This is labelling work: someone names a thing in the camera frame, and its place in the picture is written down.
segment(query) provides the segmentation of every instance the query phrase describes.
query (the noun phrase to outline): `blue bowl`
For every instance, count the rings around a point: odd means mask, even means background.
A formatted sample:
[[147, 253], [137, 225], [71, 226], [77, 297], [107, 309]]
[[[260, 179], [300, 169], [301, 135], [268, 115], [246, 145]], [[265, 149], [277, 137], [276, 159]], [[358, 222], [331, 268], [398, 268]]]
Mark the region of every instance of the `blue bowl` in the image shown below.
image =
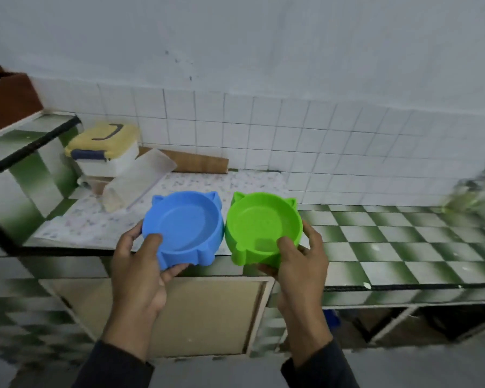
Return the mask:
[[142, 224], [142, 236], [160, 233], [160, 269], [180, 263], [211, 265], [223, 241], [221, 199], [217, 192], [175, 192], [153, 196]]

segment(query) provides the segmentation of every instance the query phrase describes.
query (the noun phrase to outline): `floor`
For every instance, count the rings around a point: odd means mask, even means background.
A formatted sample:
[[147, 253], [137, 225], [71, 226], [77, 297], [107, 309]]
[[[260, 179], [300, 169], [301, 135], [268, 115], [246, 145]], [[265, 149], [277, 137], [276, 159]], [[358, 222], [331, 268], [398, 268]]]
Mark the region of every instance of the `floor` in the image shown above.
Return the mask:
[[[485, 387], [485, 336], [460, 346], [367, 349], [347, 359], [362, 388]], [[164, 363], [155, 369], [151, 387], [286, 387], [276, 358], [194, 360]], [[67, 388], [76, 369], [47, 369], [18, 376], [11, 388]]]

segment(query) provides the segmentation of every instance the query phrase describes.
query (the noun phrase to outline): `person's left hand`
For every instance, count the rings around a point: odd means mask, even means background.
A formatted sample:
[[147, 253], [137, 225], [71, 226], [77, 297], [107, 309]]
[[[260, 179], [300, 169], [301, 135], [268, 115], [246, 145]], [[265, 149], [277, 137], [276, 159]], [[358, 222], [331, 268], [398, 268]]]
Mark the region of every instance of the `person's left hand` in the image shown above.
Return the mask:
[[156, 253], [161, 234], [149, 234], [131, 254], [133, 241], [142, 233], [142, 221], [124, 233], [113, 254], [113, 306], [103, 341], [145, 360], [153, 324], [167, 301], [165, 285], [188, 264], [160, 272]]

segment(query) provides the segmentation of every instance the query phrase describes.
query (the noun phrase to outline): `dark sleeve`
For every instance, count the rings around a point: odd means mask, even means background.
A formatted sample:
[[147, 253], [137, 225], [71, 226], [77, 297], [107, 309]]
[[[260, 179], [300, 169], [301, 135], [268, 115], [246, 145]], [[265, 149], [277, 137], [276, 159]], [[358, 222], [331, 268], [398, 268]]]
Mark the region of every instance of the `dark sleeve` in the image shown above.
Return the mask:
[[99, 340], [72, 388], [147, 388], [153, 369], [134, 355]]
[[282, 365], [280, 372], [290, 388], [359, 388], [336, 340], [315, 352], [297, 369], [293, 366], [293, 360], [289, 358]]

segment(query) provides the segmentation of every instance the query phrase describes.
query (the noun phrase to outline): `beige cabinet panel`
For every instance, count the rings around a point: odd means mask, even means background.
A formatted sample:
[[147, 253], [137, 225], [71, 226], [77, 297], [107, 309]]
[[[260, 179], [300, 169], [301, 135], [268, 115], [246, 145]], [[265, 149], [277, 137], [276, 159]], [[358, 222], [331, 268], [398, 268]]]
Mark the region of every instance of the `beige cabinet panel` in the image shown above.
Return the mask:
[[[109, 279], [46, 281], [71, 305], [97, 338], [112, 304]], [[245, 352], [264, 283], [254, 280], [175, 278], [167, 305], [156, 320], [149, 359]]]

